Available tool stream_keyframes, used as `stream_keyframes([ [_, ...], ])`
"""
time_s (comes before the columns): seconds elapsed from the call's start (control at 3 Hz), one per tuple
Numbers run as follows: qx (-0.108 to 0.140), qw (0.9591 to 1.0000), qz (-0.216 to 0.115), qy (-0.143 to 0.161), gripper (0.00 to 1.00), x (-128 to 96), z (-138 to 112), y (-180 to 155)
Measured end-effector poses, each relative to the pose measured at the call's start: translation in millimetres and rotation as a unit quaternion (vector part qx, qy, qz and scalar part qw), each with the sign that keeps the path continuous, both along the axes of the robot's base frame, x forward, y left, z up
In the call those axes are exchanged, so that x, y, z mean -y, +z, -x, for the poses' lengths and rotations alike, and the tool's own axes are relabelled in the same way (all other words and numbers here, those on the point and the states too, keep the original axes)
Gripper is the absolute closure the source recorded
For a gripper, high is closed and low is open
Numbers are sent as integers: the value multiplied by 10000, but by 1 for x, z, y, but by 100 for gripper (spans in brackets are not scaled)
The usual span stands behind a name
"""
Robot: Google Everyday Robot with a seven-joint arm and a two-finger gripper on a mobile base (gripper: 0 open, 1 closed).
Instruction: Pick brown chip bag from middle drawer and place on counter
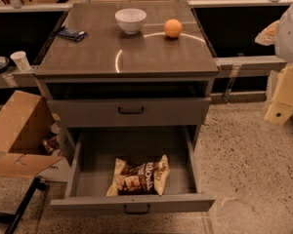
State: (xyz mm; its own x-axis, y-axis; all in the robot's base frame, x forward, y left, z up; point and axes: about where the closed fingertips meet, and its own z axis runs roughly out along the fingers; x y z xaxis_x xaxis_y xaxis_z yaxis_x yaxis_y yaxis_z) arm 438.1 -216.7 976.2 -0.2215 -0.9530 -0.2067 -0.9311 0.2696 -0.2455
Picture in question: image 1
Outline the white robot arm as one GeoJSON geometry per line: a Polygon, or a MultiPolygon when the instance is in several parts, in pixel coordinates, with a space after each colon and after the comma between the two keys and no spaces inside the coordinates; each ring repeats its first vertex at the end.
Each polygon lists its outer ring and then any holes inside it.
{"type": "Polygon", "coordinates": [[[277,75],[276,86],[265,114],[265,121],[283,125],[293,114],[293,3],[279,20],[263,29],[255,42],[274,45],[275,55],[286,62],[277,75]]]}

